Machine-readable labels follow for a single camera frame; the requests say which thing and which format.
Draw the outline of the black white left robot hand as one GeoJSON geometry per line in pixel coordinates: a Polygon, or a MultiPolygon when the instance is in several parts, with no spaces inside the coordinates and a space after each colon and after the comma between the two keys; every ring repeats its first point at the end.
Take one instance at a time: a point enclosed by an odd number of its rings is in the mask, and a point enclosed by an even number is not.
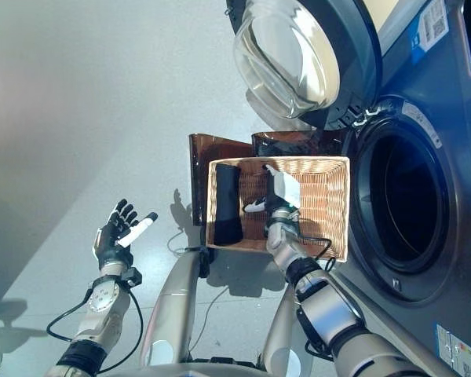
{"type": "Polygon", "coordinates": [[[117,202],[108,216],[107,222],[97,230],[93,241],[93,255],[103,269],[112,263],[121,263],[126,269],[133,265],[130,245],[136,241],[158,219],[150,212],[141,220],[133,204],[126,199],[117,202]]]}

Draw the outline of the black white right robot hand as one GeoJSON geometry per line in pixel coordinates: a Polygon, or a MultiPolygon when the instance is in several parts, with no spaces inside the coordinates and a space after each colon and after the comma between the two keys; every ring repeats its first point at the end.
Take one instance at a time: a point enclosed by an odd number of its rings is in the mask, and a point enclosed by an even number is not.
{"type": "Polygon", "coordinates": [[[264,164],[265,194],[257,196],[243,206],[243,213],[265,212],[269,218],[289,217],[301,208],[301,186],[291,174],[264,164]]]}

